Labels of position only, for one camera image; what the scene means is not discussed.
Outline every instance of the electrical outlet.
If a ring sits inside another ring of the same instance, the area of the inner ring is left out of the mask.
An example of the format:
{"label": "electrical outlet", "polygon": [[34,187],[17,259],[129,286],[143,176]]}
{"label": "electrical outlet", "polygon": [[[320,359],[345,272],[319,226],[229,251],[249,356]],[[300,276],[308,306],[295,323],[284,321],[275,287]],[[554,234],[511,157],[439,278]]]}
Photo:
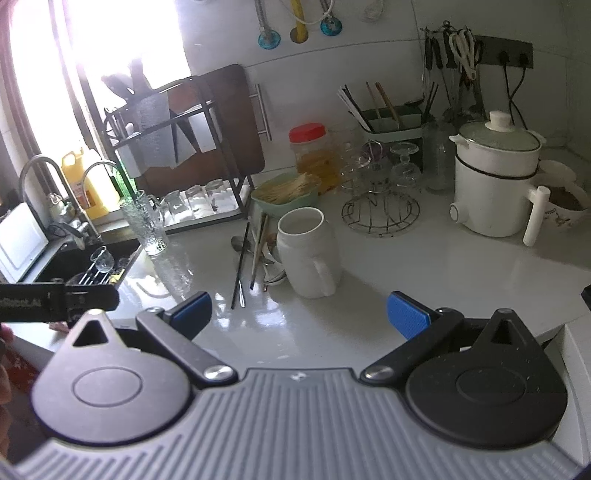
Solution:
{"label": "electrical outlet", "polygon": [[484,43],[484,54],[482,55],[482,64],[484,65],[503,65],[499,60],[501,52],[506,52],[509,55],[509,67],[523,68],[519,61],[522,54],[527,55],[527,68],[534,68],[534,46],[531,43],[519,40],[509,40],[507,38],[485,37],[483,35],[476,35],[477,40]]}

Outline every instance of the window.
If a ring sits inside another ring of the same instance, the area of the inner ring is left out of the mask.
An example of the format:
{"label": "window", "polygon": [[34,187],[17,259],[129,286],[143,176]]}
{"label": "window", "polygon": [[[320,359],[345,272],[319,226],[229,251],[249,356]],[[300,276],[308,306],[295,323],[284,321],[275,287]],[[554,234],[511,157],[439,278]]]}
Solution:
{"label": "window", "polygon": [[[101,76],[129,74],[128,65],[134,58],[142,58],[152,88],[190,75],[174,0],[63,1],[70,14],[74,55],[85,68],[102,115],[104,108],[114,109],[125,101],[102,83]],[[66,37],[59,31],[63,50],[70,48]],[[37,143],[44,154],[61,164],[65,154],[83,145],[83,138],[64,82],[48,0],[18,0],[11,45],[18,86]],[[69,71],[75,74],[72,66]],[[78,80],[72,78],[72,83],[76,90]],[[57,174],[50,170],[65,196]]]}

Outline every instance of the person's hand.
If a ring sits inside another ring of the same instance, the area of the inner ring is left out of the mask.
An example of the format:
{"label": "person's hand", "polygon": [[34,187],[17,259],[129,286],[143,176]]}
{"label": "person's hand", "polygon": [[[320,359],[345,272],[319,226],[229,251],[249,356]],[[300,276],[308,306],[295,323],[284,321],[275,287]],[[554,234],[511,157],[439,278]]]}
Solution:
{"label": "person's hand", "polygon": [[[0,338],[2,338],[2,340],[8,345],[14,340],[14,333],[10,327],[2,325],[0,327]],[[0,454],[4,458],[6,458],[8,453],[8,429],[12,423],[12,417],[4,405],[11,400],[12,389],[10,386],[10,380],[8,379],[8,374],[4,366],[0,365]]]}

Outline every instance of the kitchen counter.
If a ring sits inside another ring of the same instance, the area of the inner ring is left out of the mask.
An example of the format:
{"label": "kitchen counter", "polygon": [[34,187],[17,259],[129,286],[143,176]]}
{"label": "kitchen counter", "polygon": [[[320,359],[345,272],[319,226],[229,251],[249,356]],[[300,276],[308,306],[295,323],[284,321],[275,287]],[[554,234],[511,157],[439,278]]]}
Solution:
{"label": "kitchen counter", "polygon": [[[160,259],[152,261],[142,252],[119,288],[120,306],[109,317],[117,326],[132,326],[141,309],[167,309],[205,290],[214,313],[194,341],[243,373],[247,367],[359,372],[404,341],[385,312],[393,290],[472,317],[512,308],[540,342],[589,314],[580,292],[591,284],[591,222],[562,236],[543,232],[536,246],[527,248],[519,235],[492,239],[454,225],[450,196],[422,193],[417,199],[421,214],[411,228],[375,239],[343,223],[344,194],[322,197],[319,207],[335,227],[345,269],[333,297],[302,299],[288,282],[267,293],[260,284],[249,291],[251,257],[246,257],[246,308],[238,304],[231,310],[238,254],[230,238],[242,236],[245,227],[235,221],[173,235],[173,248]],[[45,325],[11,326],[19,346],[33,344],[48,356],[63,340]]]}

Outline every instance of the white cutting board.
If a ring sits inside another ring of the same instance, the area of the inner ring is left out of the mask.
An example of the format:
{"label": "white cutting board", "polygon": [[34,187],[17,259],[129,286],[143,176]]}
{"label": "white cutting board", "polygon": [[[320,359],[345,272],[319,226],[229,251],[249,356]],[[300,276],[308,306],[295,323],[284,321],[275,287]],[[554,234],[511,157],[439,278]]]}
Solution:
{"label": "white cutting board", "polygon": [[18,205],[0,223],[0,271],[6,280],[18,282],[47,244],[29,206]]}

